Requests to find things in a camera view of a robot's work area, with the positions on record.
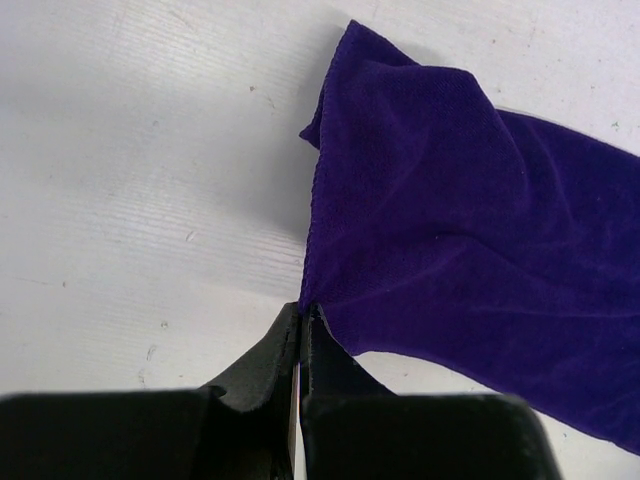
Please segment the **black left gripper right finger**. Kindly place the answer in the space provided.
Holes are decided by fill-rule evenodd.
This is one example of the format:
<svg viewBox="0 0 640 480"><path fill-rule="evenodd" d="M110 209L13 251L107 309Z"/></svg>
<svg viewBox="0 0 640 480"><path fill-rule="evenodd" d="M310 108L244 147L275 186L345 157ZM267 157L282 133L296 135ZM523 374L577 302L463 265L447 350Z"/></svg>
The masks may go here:
<svg viewBox="0 0 640 480"><path fill-rule="evenodd" d="M310 479L548 476L548 441L524 401L395 394L338 343L319 305L302 326L301 428Z"/></svg>

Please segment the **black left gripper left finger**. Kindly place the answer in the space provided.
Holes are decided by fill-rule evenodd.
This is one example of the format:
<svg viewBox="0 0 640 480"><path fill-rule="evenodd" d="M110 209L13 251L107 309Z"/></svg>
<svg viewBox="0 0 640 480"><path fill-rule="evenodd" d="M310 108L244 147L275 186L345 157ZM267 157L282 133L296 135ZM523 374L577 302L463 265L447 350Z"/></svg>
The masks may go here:
<svg viewBox="0 0 640 480"><path fill-rule="evenodd" d="M299 316L191 389L1 400L4 479L291 479Z"/></svg>

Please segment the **purple towel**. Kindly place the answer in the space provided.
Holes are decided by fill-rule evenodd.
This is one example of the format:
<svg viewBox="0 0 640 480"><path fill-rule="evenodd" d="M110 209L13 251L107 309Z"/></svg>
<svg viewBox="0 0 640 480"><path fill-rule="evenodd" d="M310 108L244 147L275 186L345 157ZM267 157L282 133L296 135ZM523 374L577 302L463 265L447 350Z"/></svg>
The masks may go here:
<svg viewBox="0 0 640 480"><path fill-rule="evenodd" d="M300 306L349 353L444 365L638 451L637 156L499 110L357 22L302 137Z"/></svg>

